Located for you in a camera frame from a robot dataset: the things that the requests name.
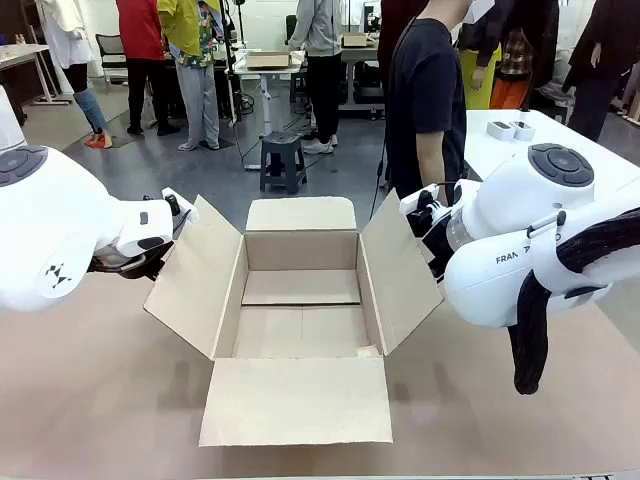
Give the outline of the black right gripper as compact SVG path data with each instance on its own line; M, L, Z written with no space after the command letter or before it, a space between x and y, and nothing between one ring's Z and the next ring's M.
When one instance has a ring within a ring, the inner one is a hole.
M445 213L436 219L431 207L408 215L408 222L414 236L420 239L432 255L428 266L437 281L443 277L447 263L453 256L453 249L446 237L450 219L450 213Z

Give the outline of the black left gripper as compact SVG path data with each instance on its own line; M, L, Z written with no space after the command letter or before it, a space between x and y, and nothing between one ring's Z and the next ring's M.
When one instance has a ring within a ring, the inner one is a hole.
M163 268L165 261L164 258L167 253L171 250L175 242L177 241L181 230L186 223L186 220L189 218L191 214L191 210L187 210L178 220L177 223L174 224L172 240L168 243L165 243L159 247L156 247L152 250L149 250L145 253L145 264L144 264L144 276L148 279L156 279L161 269Z

